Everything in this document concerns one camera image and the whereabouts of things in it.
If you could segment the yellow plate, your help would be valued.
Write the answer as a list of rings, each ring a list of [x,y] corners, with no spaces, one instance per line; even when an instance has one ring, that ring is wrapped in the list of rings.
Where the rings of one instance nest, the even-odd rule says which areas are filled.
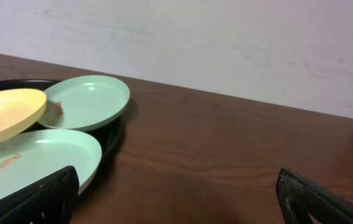
[[[32,126],[46,107],[47,96],[42,90],[18,88],[0,91],[0,142]]]

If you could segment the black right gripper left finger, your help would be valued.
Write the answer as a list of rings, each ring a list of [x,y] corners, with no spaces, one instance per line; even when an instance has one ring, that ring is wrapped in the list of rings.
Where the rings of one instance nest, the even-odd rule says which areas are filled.
[[[0,223],[68,224],[78,191],[76,169],[66,166],[0,199]]]

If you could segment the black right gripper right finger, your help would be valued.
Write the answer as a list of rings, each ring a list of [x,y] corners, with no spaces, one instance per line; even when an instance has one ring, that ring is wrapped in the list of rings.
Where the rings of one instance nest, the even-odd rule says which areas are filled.
[[[286,224],[353,224],[353,203],[337,196],[297,172],[280,169],[276,194]]]

